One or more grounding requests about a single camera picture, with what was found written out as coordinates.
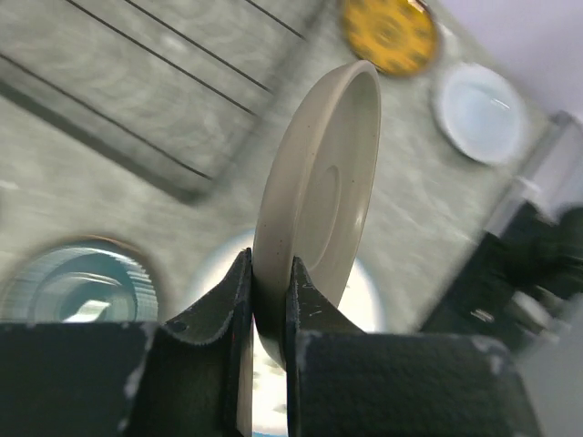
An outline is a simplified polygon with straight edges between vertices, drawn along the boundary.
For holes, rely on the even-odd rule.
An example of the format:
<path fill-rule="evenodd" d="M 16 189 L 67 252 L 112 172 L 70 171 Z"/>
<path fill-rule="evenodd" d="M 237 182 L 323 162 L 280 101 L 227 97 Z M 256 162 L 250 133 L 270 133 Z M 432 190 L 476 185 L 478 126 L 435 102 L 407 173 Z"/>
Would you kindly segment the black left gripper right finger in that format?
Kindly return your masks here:
<path fill-rule="evenodd" d="M 484 336 L 303 332 L 292 436 L 538 436 L 507 348 Z"/>

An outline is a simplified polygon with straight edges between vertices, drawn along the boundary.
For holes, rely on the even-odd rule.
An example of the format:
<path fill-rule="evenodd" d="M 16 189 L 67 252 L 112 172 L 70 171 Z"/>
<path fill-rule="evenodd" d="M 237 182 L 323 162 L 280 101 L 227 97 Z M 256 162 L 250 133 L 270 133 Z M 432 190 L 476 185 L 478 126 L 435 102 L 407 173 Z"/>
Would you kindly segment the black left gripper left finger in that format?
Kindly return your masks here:
<path fill-rule="evenodd" d="M 148 353 L 127 436 L 250 436 L 251 252 L 160 328 Z"/>

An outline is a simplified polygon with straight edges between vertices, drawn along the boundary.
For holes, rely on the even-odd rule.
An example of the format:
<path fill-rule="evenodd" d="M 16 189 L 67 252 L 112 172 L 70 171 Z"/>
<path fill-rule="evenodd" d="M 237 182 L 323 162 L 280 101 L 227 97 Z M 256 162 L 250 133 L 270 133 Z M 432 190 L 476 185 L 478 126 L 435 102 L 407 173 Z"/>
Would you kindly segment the beige speckled ceramic plate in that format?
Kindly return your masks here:
<path fill-rule="evenodd" d="M 325 74 L 283 134 L 252 246 L 256 326 L 280 366 L 294 258 L 333 306 L 343 296 L 369 208 L 381 118 L 378 74 L 361 60 Z"/>

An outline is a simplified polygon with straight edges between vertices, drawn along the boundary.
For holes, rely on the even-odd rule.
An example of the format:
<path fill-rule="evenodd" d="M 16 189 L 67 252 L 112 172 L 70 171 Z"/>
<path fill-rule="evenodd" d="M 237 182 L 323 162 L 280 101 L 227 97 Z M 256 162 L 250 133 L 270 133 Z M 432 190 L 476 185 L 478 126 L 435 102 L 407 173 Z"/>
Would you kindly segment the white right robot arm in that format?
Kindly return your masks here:
<path fill-rule="evenodd" d="M 561 111 L 419 330 L 485 335 L 518 353 L 581 293 L 582 124 Z"/>

